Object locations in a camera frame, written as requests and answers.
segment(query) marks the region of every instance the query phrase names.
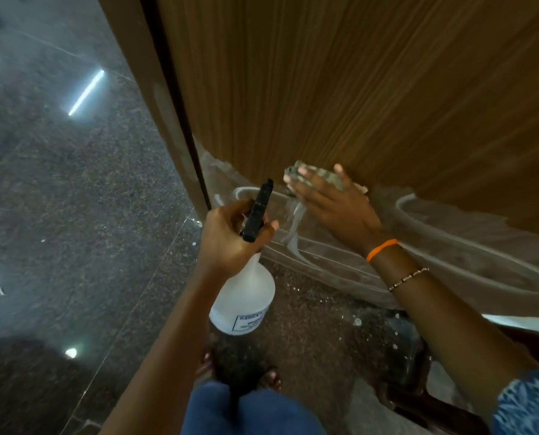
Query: black spray nozzle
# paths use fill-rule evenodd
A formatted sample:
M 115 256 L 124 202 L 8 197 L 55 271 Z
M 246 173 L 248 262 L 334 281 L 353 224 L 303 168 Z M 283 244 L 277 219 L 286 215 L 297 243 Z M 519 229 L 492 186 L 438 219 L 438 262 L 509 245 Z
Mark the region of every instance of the black spray nozzle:
M 269 196 L 272 191 L 273 180 L 267 179 L 267 182 L 263 183 L 261 188 L 259 188 L 259 193 L 257 194 L 257 197 L 255 197 L 255 203 L 253 203 L 249 218 L 241 232 L 244 241 L 255 242 L 259 230 L 264 226 L 264 213 L 268 206 Z

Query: spray bottle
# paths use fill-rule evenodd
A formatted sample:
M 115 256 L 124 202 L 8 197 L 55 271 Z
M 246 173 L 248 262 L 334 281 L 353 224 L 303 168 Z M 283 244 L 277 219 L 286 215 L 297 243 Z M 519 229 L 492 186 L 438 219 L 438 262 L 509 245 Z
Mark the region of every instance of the spray bottle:
M 259 189 L 241 232 L 244 241 L 255 242 L 264 225 L 263 217 L 272 191 L 273 181 L 268 179 Z M 241 335 L 253 331 L 273 300 L 275 282 L 259 263 L 260 256 L 261 252 L 253 255 L 243 270 L 227 280 L 209 312 L 209 319 L 223 333 Z

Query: bracelet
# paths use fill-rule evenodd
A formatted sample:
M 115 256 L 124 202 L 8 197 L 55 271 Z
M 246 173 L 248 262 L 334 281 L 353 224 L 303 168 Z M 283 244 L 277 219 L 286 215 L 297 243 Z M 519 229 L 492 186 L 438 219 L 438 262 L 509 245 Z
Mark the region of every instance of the bracelet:
M 376 254 L 381 251 L 383 248 L 385 247 L 388 247 L 388 246 L 391 246 L 393 244 L 398 244 L 398 240 L 388 240 L 388 241 L 384 241 L 380 246 L 378 247 L 375 247 L 374 249 L 372 249 L 372 251 L 368 254 L 368 256 L 366 257 L 366 262 L 370 262 L 370 260 L 376 256 Z
M 389 292 L 392 292 L 396 287 L 398 287 L 399 285 L 401 285 L 403 282 L 406 282 L 408 281 L 409 279 L 411 278 L 414 278 L 416 275 L 420 275 L 420 273 L 422 273 L 423 271 L 429 271 L 430 269 L 428 267 L 423 267 L 421 269 L 418 269 L 417 271 L 413 271 L 410 275 L 408 276 L 405 276 L 404 278 L 402 278 L 400 281 L 398 281 L 396 284 L 388 287 L 388 291 Z

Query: orange bracelet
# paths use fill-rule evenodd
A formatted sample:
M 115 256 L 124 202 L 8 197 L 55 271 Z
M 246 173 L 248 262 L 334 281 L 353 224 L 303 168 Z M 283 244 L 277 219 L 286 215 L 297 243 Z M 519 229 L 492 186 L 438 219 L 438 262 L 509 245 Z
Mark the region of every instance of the orange bracelet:
M 388 247 L 388 246 L 391 246 L 393 244 L 398 244 L 398 240 L 388 240 L 388 241 L 384 241 L 380 246 L 378 247 L 375 247 L 374 249 L 372 249 L 372 251 L 368 254 L 368 256 L 366 257 L 366 261 L 369 263 L 370 260 L 376 256 L 376 254 L 381 251 L 383 248 L 385 247 Z

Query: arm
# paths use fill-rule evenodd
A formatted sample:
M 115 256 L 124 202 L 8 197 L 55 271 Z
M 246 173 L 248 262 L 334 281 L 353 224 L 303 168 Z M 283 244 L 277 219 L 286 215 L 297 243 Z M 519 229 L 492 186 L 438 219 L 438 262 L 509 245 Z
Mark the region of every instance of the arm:
M 257 241 L 238 235 L 253 200 L 210 211 L 201 234 L 193 277 L 181 294 L 141 367 L 104 423 L 101 435 L 177 434 L 185 417 L 195 372 L 208 335 L 208 315 L 224 283 L 267 244 L 277 221 Z
M 299 172 L 316 189 L 289 177 L 284 180 L 336 239 L 366 257 L 389 237 L 382 232 L 380 219 L 367 197 L 358 192 L 340 165 L 334 168 L 344 183 L 344 192 L 303 167 Z M 399 245 L 382 249 L 370 264 L 388 286 L 419 269 L 417 262 Z M 533 358 L 519 350 L 431 272 L 411 278 L 392 293 L 433 354 L 486 421 L 497 408 L 499 393 L 511 380 L 539 369 Z

